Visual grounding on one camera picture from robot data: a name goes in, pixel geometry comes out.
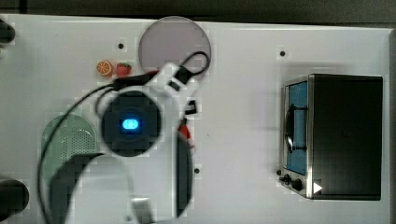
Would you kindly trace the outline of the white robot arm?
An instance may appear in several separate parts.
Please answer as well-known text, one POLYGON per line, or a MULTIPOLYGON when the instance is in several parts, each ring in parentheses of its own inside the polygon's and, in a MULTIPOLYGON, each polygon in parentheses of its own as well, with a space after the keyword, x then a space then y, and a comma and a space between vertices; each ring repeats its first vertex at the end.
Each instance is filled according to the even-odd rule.
POLYGON ((102 152, 72 156, 49 185, 48 224, 172 224, 192 197, 182 128, 200 86, 183 65, 115 79, 100 113, 102 152))

